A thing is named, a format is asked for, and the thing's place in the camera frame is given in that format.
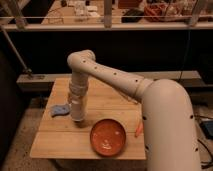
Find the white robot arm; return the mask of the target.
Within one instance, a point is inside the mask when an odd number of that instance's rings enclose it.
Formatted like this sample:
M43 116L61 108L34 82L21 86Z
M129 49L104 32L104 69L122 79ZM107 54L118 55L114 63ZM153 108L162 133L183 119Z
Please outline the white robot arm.
M192 104L182 85L98 64L90 50L70 54L67 63L72 69L73 120L80 122L85 117L84 98L92 76L141 104L147 171L201 171Z

